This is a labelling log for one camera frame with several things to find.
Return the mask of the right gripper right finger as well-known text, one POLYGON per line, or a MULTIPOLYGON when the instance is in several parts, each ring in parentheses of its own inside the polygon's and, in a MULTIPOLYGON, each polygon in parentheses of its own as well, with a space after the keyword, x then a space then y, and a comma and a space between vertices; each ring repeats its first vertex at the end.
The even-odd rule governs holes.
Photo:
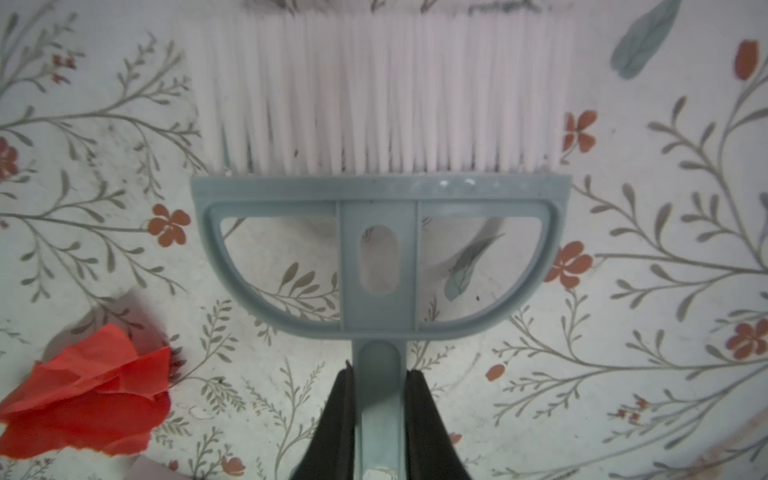
POLYGON ((470 480, 419 370, 405 379, 406 471, 409 480, 470 480))

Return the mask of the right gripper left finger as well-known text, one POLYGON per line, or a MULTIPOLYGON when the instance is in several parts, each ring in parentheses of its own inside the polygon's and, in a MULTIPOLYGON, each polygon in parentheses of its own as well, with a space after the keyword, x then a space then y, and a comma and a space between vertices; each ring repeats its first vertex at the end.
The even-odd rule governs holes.
POLYGON ((315 433, 291 479, 352 480, 355 432, 355 377, 347 362, 335 378, 315 433))

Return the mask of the teal hand brush white bristles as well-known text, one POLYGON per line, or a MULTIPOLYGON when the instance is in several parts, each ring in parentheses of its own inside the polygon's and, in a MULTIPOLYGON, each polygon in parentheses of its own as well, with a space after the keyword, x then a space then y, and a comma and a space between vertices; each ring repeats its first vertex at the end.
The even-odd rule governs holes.
POLYGON ((499 323, 558 255, 571 181, 556 170, 574 15, 483 8, 230 10, 179 27, 208 173, 191 183, 202 244, 247 311, 287 333, 352 347, 354 478, 406 471, 407 346, 499 323), (331 217, 339 318, 307 320, 246 282, 228 218, 331 217), (533 218, 520 278, 490 306, 418 317, 425 218, 533 218))

